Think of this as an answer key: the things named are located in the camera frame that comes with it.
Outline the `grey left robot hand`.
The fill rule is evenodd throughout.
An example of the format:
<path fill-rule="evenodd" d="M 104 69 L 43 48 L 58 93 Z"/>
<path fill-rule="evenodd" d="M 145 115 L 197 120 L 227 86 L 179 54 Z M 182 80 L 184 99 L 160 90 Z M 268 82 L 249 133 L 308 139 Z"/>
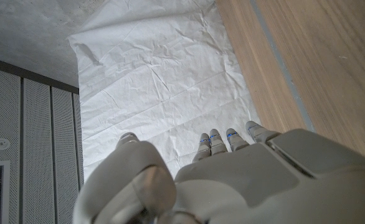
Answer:
<path fill-rule="evenodd" d="M 125 133 L 92 172 L 74 223 L 365 223 L 365 157 L 304 129 L 249 121 L 200 137 L 171 175 L 158 150 Z"/>

